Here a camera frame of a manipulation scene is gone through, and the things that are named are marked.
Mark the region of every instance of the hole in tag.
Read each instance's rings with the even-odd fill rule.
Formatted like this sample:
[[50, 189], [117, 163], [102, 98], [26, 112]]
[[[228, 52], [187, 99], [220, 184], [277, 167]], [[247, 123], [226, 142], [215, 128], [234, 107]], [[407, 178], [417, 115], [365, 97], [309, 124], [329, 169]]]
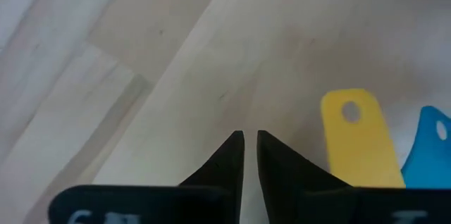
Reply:
[[353, 101], [348, 101], [342, 108], [342, 114], [349, 123], [357, 123], [360, 120], [360, 109]]
[[437, 121], [437, 124], [435, 125], [437, 128], [437, 135], [441, 140], [446, 140], [448, 138], [447, 130], [445, 125], [443, 125], [442, 121]]

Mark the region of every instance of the yellow plastic tag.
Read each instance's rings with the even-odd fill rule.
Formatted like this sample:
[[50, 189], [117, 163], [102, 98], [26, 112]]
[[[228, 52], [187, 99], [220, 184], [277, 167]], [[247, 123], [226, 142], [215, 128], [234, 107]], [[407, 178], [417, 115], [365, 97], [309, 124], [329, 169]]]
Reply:
[[[343, 106], [354, 102], [359, 119], [350, 122]], [[321, 100], [331, 173], [353, 186], [405, 187], [388, 126], [376, 98], [364, 89], [327, 93]]]

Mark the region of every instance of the yellow handle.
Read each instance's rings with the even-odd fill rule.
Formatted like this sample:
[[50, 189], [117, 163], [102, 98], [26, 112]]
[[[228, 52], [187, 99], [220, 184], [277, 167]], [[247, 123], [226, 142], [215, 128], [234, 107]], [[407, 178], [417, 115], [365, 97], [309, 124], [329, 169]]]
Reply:
[[[360, 118], [349, 122], [342, 108], [359, 108]], [[405, 187], [397, 157], [376, 98], [364, 89], [327, 93], [321, 100], [330, 171], [353, 186]]]

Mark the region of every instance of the blue plastic tag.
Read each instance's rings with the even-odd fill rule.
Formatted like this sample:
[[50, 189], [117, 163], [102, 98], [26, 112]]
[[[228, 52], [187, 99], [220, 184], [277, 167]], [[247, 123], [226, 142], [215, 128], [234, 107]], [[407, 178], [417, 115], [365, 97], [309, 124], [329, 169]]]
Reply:
[[414, 146], [402, 167], [406, 188], [451, 188], [451, 139], [441, 139], [437, 123], [450, 135], [451, 119], [438, 109], [421, 109]]

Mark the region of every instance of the wooden floor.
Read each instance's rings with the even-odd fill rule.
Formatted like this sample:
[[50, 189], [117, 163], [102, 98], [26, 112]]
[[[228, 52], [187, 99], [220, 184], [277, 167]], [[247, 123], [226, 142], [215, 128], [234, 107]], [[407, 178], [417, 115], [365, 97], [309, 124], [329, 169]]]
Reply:
[[451, 115], [450, 52], [451, 0], [0, 0], [0, 216], [176, 185], [244, 130], [241, 219], [267, 223], [257, 130], [327, 169], [321, 97], [363, 87], [403, 164], [419, 109]]

